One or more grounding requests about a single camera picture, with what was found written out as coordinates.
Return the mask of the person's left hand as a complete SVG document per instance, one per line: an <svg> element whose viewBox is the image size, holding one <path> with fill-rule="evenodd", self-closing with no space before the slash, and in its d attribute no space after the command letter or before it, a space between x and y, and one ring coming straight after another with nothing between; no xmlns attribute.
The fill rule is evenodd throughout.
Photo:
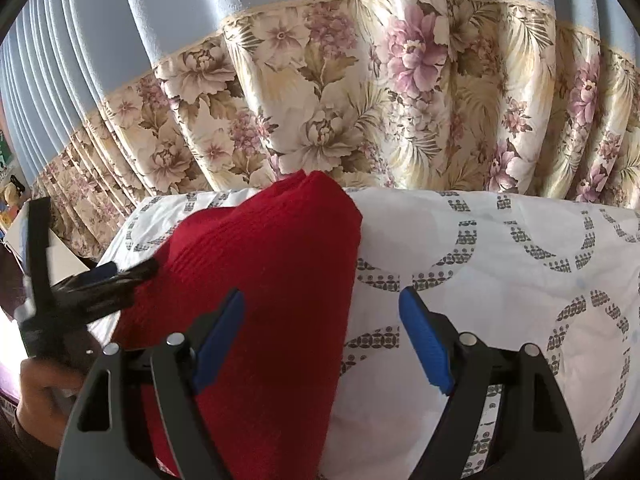
<svg viewBox="0 0 640 480"><path fill-rule="evenodd" d="M17 420L36 440L58 450L68 416L58 406L53 390L78 393L85 376L52 360L29 358L21 362L21 400Z"/></svg>

